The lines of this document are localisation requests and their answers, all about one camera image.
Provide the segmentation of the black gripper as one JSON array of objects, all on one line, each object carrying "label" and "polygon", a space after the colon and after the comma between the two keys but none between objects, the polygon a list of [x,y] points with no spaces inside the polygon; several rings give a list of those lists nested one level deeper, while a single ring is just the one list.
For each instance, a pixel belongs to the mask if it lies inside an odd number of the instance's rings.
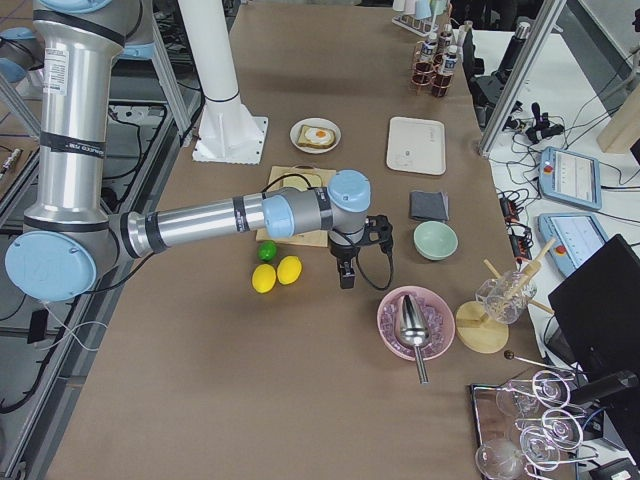
[{"label": "black gripper", "polygon": [[356,274],[353,261],[362,247],[362,241],[338,230],[329,231],[328,238],[330,253],[338,263],[340,288],[354,287]]}]

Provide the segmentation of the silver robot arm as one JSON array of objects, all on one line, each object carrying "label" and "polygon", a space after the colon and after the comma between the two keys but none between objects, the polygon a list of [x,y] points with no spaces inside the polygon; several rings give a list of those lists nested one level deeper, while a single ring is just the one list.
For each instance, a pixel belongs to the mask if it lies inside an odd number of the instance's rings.
[{"label": "silver robot arm", "polygon": [[93,290],[117,266],[187,242],[264,229],[273,239],[329,235],[341,284],[377,226],[368,179],[336,173],[325,187],[256,193],[209,205],[139,214],[100,204],[111,69],[134,51],[155,50],[147,1],[37,1],[33,19],[45,42],[39,185],[24,231],[5,268],[26,295],[68,300]]}]

